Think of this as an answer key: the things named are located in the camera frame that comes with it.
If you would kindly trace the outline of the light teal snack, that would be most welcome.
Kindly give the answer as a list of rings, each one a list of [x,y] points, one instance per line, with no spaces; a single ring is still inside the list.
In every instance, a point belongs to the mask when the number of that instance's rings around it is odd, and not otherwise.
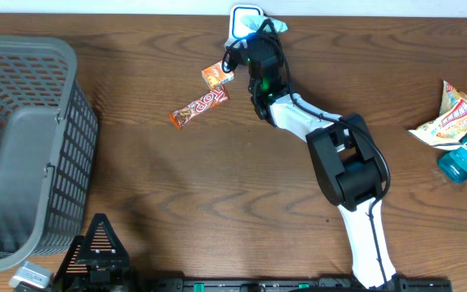
[[[241,18],[241,22],[255,32],[283,33],[288,30],[288,26],[285,22],[265,15],[245,15]]]

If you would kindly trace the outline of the red Top chocolate bar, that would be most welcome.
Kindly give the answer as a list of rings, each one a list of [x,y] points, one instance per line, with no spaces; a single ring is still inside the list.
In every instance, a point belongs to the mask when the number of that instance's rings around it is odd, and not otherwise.
[[[169,114],[169,120],[177,129],[181,130],[192,118],[229,100],[230,97],[225,86],[219,85],[195,101]]]

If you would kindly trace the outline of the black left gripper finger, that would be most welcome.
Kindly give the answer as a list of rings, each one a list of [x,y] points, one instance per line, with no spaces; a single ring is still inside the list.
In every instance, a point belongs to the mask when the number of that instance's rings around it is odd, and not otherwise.
[[[130,257],[115,234],[108,217],[96,213],[92,218],[75,262],[77,264],[128,264]]]
[[[62,261],[55,277],[54,282],[69,282],[76,276],[84,276],[86,274],[86,265],[77,264],[75,262],[76,257],[79,253],[79,248],[84,240],[83,235],[77,235],[74,237],[65,257]]]

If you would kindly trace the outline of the cream snack bag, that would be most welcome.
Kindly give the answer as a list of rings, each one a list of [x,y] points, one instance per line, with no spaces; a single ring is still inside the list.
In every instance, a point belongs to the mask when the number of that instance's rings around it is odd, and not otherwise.
[[[459,148],[467,134],[467,94],[444,81],[439,116],[408,133],[432,148],[446,151]]]

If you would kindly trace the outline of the small orange snack packet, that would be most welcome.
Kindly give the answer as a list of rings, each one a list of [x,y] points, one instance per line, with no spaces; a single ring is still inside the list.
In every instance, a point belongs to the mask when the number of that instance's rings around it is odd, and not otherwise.
[[[202,77],[210,90],[219,85],[227,84],[234,79],[234,73],[232,71],[225,73],[223,67],[227,68],[222,61],[219,61],[201,71]]]

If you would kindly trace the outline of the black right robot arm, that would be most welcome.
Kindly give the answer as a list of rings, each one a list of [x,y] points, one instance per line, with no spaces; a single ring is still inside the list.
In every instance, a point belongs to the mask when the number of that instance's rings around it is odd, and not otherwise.
[[[284,23],[261,15],[244,16],[241,22],[250,33],[227,47],[223,70],[247,66],[258,117],[306,142],[319,188],[344,221],[356,280],[366,289],[391,287],[396,270],[381,218],[391,175],[363,117],[321,110],[293,88],[279,39],[287,29]]]

